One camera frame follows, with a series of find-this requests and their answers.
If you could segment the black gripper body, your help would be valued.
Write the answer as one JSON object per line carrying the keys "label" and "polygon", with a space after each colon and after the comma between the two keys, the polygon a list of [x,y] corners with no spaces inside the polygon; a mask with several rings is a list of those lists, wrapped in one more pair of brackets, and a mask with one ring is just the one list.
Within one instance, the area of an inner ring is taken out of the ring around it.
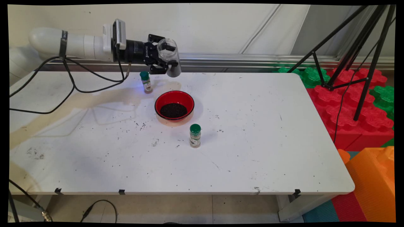
{"label": "black gripper body", "polygon": [[126,40],[124,50],[118,50],[120,62],[144,64],[146,66],[158,64],[157,46],[153,43]]}

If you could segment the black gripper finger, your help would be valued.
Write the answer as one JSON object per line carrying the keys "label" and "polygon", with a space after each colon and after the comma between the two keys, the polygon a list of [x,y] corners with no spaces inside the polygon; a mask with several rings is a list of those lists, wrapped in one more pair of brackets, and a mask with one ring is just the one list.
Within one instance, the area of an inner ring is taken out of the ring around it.
{"label": "black gripper finger", "polygon": [[166,39],[165,37],[149,34],[148,42],[151,44],[157,43],[157,45],[152,45],[153,47],[151,47],[151,50],[157,50],[157,51],[167,50],[167,51],[174,52],[175,47],[169,45],[166,41],[163,41],[163,43],[159,44],[159,42],[161,42],[162,40],[165,40],[165,39]]}
{"label": "black gripper finger", "polygon": [[166,75],[179,75],[179,63],[172,61],[162,64],[158,67],[151,65],[149,69],[150,74],[166,74]]}

